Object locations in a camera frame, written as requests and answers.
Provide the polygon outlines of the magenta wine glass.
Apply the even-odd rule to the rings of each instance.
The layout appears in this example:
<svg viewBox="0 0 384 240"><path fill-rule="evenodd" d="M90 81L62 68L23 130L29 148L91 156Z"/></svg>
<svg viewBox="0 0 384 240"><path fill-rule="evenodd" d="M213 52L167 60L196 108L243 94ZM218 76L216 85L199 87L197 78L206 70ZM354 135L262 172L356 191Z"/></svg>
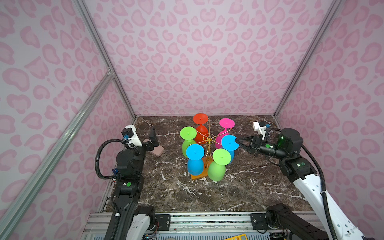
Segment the magenta wine glass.
<svg viewBox="0 0 384 240"><path fill-rule="evenodd" d="M229 118L223 118L219 121L220 126L223 128L216 136L215 146L217 149L222 148L222 139L229 134L229 131L235 126L235 122Z"/></svg>

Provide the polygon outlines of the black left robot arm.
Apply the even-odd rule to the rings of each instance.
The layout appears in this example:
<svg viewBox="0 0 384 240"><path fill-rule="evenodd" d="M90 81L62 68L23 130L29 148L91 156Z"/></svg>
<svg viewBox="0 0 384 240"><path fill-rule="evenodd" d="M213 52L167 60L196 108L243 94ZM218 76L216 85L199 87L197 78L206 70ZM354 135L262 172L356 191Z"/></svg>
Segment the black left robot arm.
<svg viewBox="0 0 384 240"><path fill-rule="evenodd" d="M144 163L147 152L159 146L156 131L152 128L148 139L140 141L136 128L126 126L122 130L122 139L111 139L101 144L95 159L97 176L102 180L113 180L116 184L110 203L113 214L105 235L106 240L141 240L148 231L156 229L154 207L138 205L144 188ZM124 146L116 156L116 168L113 174L104 176L100 170L101 153L108 144L119 143Z"/></svg>

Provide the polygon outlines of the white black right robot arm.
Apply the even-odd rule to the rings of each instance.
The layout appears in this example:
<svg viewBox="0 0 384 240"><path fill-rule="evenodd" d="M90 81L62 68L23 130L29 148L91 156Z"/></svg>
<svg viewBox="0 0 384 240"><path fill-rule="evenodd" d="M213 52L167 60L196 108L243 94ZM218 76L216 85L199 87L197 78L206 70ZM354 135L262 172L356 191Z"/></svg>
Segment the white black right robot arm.
<svg viewBox="0 0 384 240"><path fill-rule="evenodd" d="M329 195L325 175L300 133L291 128L279 130L276 143L265 136L237 138L235 142L251 155L262 154L279 160L284 176L294 184L318 216L323 230L294 214L284 204L267 208L266 223L270 228L289 230L302 240L364 240L366 237L344 214Z"/></svg>

